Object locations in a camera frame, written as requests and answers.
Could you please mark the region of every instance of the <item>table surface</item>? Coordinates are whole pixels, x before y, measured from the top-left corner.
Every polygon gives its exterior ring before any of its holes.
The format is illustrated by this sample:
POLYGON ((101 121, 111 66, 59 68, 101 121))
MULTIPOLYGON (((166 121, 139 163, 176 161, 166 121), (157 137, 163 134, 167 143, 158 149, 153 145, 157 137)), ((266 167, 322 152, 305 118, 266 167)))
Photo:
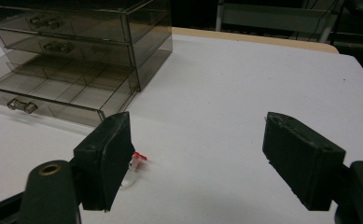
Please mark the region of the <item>table surface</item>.
MULTIPOLYGON (((334 223, 335 203, 306 211, 263 155, 268 111, 343 147, 346 165, 363 160, 363 69, 350 56, 174 35, 127 110, 148 161, 111 212, 81 211, 83 223, 334 223)), ((0 105, 0 200, 40 163, 70 160, 91 130, 0 105)))

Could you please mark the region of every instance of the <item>drawer handle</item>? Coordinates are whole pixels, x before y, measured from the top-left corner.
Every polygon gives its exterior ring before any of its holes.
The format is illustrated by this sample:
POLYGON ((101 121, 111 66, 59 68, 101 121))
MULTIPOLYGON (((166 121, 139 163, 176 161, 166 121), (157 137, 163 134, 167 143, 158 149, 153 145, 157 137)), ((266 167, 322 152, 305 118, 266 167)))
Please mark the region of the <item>drawer handle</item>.
POLYGON ((35 28, 40 28, 42 26, 48 26, 48 28, 52 29, 52 30, 59 28, 59 23, 57 21, 55 21, 55 20, 45 21, 45 20, 42 20, 39 17, 35 17, 35 18, 30 19, 30 23, 35 28))
POLYGON ((71 48, 68 44, 46 44, 44 50, 48 52, 68 53, 71 48))
POLYGON ((9 101, 7 103, 7 107, 11 110, 22 110, 24 112, 26 112, 27 114, 31 114, 33 113, 35 110, 38 109, 38 106, 36 106, 36 104, 29 102, 29 103, 24 103, 19 101, 18 99, 13 99, 11 101, 9 101))

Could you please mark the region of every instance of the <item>red object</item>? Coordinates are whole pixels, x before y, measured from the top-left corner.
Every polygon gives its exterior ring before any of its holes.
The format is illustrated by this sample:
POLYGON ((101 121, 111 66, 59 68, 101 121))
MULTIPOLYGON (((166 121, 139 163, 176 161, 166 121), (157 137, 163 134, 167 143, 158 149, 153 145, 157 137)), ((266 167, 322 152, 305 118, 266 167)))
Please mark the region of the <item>red object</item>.
POLYGON ((141 160, 143 160, 143 161, 146 161, 147 160, 147 157, 145 157, 145 156, 143 156, 143 155, 141 155, 140 153, 138 153, 138 152, 134 152, 134 154, 133 154, 134 156, 136 156, 136 157, 139 157, 139 158, 141 158, 141 160))

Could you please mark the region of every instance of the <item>clear plastic drawer organizer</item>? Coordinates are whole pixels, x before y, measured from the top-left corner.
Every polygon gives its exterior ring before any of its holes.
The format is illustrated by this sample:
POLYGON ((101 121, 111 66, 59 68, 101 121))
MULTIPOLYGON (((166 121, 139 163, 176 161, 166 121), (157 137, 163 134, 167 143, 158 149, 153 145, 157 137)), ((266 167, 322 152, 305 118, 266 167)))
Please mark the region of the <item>clear plastic drawer organizer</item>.
POLYGON ((72 3, 0 1, 0 104, 96 126, 172 52, 169 2, 72 3))

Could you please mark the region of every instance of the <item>plastic drawer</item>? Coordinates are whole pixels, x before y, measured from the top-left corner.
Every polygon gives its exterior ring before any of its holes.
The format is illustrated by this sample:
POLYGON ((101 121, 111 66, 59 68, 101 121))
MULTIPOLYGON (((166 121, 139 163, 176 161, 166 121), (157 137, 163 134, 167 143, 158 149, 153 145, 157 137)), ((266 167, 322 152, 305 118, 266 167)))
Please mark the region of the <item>plastic drawer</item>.
POLYGON ((1 29, 0 38, 7 49, 131 66, 130 46, 127 44, 75 40, 1 29))
POLYGON ((24 112, 96 126, 121 110, 133 94, 129 80, 135 76, 127 67, 86 62, 81 67, 78 60, 13 50, 0 58, 0 104, 34 105, 24 112))
POLYGON ((125 42, 119 13, 62 13, 0 8, 0 28, 125 42))

